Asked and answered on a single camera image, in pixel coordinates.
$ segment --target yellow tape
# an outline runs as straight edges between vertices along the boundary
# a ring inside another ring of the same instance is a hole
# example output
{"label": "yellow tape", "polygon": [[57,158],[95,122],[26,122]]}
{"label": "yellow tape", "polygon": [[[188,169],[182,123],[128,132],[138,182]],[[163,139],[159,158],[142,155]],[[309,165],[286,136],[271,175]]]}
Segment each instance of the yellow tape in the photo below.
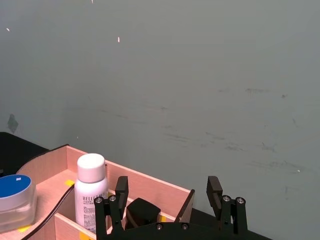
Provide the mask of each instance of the yellow tape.
{"label": "yellow tape", "polygon": [[17,230],[18,230],[18,232],[23,233],[23,232],[27,231],[30,227],[31,227],[31,225],[27,225],[27,226],[20,227]]}
{"label": "yellow tape", "polygon": [[84,234],[82,231],[79,232],[79,239],[80,240],[94,240],[93,238],[91,238],[88,235]]}
{"label": "yellow tape", "polygon": [[67,181],[64,182],[64,184],[67,185],[67,186],[69,186],[69,187],[71,187],[72,185],[75,184],[75,182],[72,181],[72,180],[70,180],[70,179],[68,179]]}
{"label": "yellow tape", "polygon": [[166,222],[166,217],[165,216],[162,216],[162,215],[160,215],[160,222],[161,223],[164,223],[164,222]]}

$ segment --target gray wall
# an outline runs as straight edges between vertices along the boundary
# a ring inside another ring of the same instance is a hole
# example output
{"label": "gray wall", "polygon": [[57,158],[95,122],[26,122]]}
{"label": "gray wall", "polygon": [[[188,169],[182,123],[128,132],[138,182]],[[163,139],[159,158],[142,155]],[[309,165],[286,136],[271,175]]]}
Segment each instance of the gray wall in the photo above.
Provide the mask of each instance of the gray wall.
{"label": "gray wall", "polygon": [[216,175],[247,199],[250,230],[316,239],[319,10],[318,0],[1,0],[0,131],[194,188],[208,213]]}

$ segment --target wooden panel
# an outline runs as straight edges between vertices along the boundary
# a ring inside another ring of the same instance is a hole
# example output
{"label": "wooden panel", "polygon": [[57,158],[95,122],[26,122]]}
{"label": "wooden panel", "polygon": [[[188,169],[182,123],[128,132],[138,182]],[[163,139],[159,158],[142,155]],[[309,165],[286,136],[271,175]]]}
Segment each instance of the wooden panel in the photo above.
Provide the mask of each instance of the wooden panel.
{"label": "wooden panel", "polygon": [[[77,160],[86,152],[67,146],[67,168],[77,172]],[[128,176],[129,198],[142,198],[153,203],[162,212],[176,217],[181,206],[184,204],[189,190],[159,180],[152,176],[129,169],[111,161],[107,161],[107,177],[109,189],[114,190],[120,176]]]}
{"label": "wooden panel", "polygon": [[64,199],[63,203],[57,210],[57,213],[67,217],[72,221],[76,221],[76,206],[75,206],[75,189],[73,189]]}
{"label": "wooden panel", "polygon": [[40,228],[28,240],[56,240],[55,220],[50,218],[49,221]]}
{"label": "wooden panel", "polygon": [[66,169],[67,147],[62,146],[35,157],[23,165],[17,174],[27,175],[34,184],[39,184]]}
{"label": "wooden panel", "polygon": [[60,213],[54,215],[54,222],[56,240],[79,240],[81,239],[80,232],[85,236],[88,236],[87,240],[96,240],[96,235],[94,233],[86,230],[84,227],[71,221]]}
{"label": "wooden panel", "polygon": [[195,190],[192,189],[180,210],[181,216],[177,217],[176,222],[181,222],[181,223],[190,222],[194,198],[195,198]]}
{"label": "wooden panel", "polygon": [[56,207],[60,199],[69,189],[70,186],[65,184],[66,180],[74,180],[75,177],[76,174],[74,172],[64,170],[59,174],[37,184],[37,203],[33,225],[24,232],[19,232],[18,230],[4,232],[0,234],[0,240],[18,240],[31,233],[44,221],[44,219]]}

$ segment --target white bottle cap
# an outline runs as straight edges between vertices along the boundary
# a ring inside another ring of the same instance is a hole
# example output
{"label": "white bottle cap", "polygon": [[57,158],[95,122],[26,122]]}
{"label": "white bottle cap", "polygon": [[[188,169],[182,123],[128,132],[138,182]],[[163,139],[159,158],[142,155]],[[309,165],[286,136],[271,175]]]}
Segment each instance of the white bottle cap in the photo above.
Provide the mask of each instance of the white bottle cap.
{"label": "white bottle cap", "polygon": [[87,153],[77,161],[78,179],[83,183],[97,183],[106,177],[105,158],[97,153]]}

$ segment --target clear plastic jar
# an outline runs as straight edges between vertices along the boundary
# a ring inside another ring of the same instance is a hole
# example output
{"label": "clear plastic jar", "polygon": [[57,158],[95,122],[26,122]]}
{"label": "clear plastic jar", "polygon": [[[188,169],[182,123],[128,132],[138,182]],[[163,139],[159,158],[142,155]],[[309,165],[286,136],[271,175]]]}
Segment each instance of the clear plastic jar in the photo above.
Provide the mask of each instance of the clear plastic jar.
{"label": "clear plastic jar", "polygon": [[0,178],[0,233],[33,223],[37,190],[30,177],[14,174]]}

